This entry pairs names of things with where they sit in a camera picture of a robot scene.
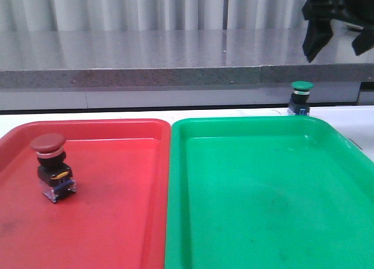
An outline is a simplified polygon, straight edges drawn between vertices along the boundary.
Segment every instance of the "red tray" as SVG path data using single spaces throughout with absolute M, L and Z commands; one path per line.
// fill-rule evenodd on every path
M 31 140 L 61 133 L 77 193 L 39 186 Z M 0 268 L 164 268 L 170 126 L 34 122 L 0 139 Z

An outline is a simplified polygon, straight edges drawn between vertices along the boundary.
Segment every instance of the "plastic tray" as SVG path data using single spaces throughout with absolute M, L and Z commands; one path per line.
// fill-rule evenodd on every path
M 41 194 L 30 141 L 62 133 L 77 193 Z M 0 139 L 0 268 L 164 268 L 170 125 L 34 122 Z
M 172 127 L 165 268 L 374 268 L 374 163 L 306 116 Z

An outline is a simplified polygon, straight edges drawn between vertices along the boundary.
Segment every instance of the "green tray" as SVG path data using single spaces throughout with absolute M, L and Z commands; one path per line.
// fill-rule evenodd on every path
M 374 163 L 307 116 L 172 127 L 166 269 L 374 268 Z

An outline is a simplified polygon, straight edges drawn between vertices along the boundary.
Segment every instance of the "white table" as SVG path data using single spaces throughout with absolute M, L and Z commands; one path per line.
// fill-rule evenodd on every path
M 287 115 L 286 108 L 0 115 L 0 137 L 21 124 L 45 120 L 157 118 L 173 124 L 185 118 L 280 115 Z M 374 161 L 374 106 L 317 107 L 310 116 L 327 121 Z

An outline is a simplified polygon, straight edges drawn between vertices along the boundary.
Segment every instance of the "white curtain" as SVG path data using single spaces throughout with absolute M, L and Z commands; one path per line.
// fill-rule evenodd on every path
M 0 0 L 0 31 L 305 27 L 306 0 Z

